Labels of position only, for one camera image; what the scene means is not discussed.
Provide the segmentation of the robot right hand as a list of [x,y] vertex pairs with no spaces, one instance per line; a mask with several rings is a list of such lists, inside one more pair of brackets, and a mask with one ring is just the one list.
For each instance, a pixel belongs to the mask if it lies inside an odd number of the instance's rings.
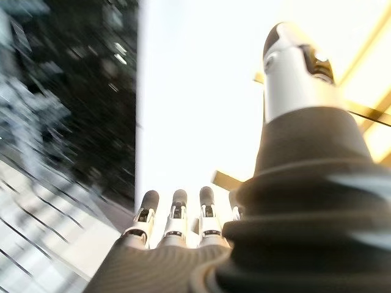
[[113,244],[86,292],[389,292],[390,170],[375,163],[327,58],[278,23],[263,50],[263,127],[254,175],[217,224],[200,191],[200,245],[170,227],[146,249],[158,194]]

